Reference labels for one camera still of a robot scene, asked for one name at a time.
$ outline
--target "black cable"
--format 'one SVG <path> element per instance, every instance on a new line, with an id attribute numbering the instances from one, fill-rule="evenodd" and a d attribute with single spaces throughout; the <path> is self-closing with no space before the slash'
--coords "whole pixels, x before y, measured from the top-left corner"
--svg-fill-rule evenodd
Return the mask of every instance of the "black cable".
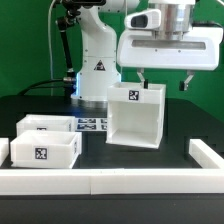
<path id="1" fill-rule="evenodd" d="M 44 84 L 48 84 L 48 83 L 55 83 L 55 82 L 63 82 L 63 79 L 51 79 L 51 80 L 46 80 L 46 81 L 41 81 L 41 82 L 37 82 L 35 84 L 30 85 L 29 87 L 27 87 L 26 89 L 20 91 L 17 95 L 19 96 L 24 96 L 29 90 L 38 87 L 40 85 L 44 85 Z"/>

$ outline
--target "warning sticker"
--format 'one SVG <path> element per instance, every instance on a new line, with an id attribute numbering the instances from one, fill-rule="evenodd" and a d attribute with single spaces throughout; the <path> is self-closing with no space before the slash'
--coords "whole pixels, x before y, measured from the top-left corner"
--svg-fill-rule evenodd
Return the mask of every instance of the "warning sticker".
<path id="1" fill-rule="evenodd" d="M 100 60 L 96 67 L 94 68 L 95 71 L 106 71 L 103 62 Z"/>

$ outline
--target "cable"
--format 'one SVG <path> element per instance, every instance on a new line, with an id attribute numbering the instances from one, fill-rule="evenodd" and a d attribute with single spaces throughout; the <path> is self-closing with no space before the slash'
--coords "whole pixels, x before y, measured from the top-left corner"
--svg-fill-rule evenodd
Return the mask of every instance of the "cable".
<path id="1" fill-rule="evenodd" d="M 51 80 L 54 79 L 54 69 L 53 69 L 53 54 L 52 54 L 52 43 L 51 43 L 51 15 L 52 15 L 52 9 L 54 7 L 54 4 L 57 0 L 53 0 L 49 11 L 48 11 L 48 46 L 49 46 L 49 56 L 50 56 L 50 78 Z"/>
<path id="2" fill-rule="evenodd" d="M 53 80 L 46 80 L 46 81 L 42 81 L 42 82 L 37 82 L 35 84 L 30 85 L 29 87 L 27 87 L 26 89 L 20 91 L 17 95 L 19 96 L 24 96 L 29 90 L 36 88 L 40 85 L 43 84 L 47 84 L 47 83 L 55 83 L 55 82 L 63 82 L 63 79 L 53 79 Z"/>

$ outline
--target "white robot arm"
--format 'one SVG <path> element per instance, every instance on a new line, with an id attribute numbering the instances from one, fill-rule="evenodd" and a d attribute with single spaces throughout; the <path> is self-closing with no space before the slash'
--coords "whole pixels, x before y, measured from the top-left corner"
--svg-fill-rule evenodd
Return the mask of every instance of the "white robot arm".
<path id="1" fill-rule="evenodd" d="M 117 35 L 110 26 L 100 20 L 99 12 L 117 13 L 133 10 L 138 6 L 139 0 L 98 0 L 95 3 L 62 0 L 62 4 L 69 9 L 66 26 L 70 26 L 70 20 L 73 24 L 75 18 L 82 31 L 83 65 L 76 74 L 76 92 L 72 94 L 72 99 L 88 107 L 106 107 L 107 88 L 120 81 L 121 75 L 116 69 Z M 67 54 L 68 72 L 74 74 L 70 68 L 71 61 Z"/>
<path id="2" fill-rule="evenodd" d="M 195 0 L 151 0 L 127 16 L 118 46 L 122 67 L 214 70 L 223 28 L 193 27 Z"/>

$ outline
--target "white box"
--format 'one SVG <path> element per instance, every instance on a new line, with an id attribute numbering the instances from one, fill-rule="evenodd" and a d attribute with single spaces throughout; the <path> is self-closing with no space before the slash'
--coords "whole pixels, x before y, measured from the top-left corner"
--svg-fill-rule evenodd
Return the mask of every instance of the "white box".
<path id="1" fill-rule="evenodd" d="M 107 143 L 158 148 L 163 135 L 165 85 L 116 83 L 108 88 Z"/>
<path id="2" fill-rule="evenodd" d="M 11 142 L 12 166 L 72 168 L 82 152 L 81 136 L 78 132 L 25 131 Z"/>
<path id="3" fill-rule="evenodd" d="M 0 138 L 0 166 L 9 154 L 9 139 Z"/>
<path id="4" fill-rule="evenodd" d="M 75 131 L 74 116 L 28 114 L 16 124 L 17 136 L 26 130 Z"/>

